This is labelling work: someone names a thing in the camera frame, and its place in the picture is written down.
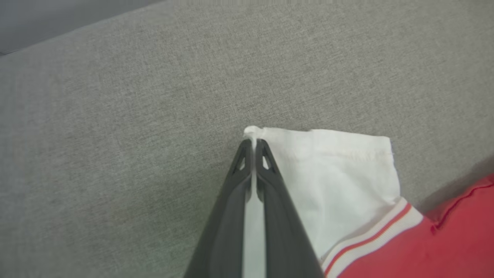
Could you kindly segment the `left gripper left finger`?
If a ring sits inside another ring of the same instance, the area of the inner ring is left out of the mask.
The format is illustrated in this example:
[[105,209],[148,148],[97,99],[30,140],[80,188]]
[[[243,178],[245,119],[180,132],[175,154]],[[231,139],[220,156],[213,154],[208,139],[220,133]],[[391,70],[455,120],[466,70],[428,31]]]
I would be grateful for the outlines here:
[[243,140],[185,271],[186,278],[242,277],[245,203],[252,181],[252,153],[252,141]]

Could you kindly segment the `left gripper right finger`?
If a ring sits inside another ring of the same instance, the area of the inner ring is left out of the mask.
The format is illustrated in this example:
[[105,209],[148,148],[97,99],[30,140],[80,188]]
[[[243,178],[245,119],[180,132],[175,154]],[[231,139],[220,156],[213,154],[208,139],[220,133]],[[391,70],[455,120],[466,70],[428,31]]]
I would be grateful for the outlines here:
[[257,193],[264,208],[267,278],[322,278],[323,271],[268,143],[255,148]]

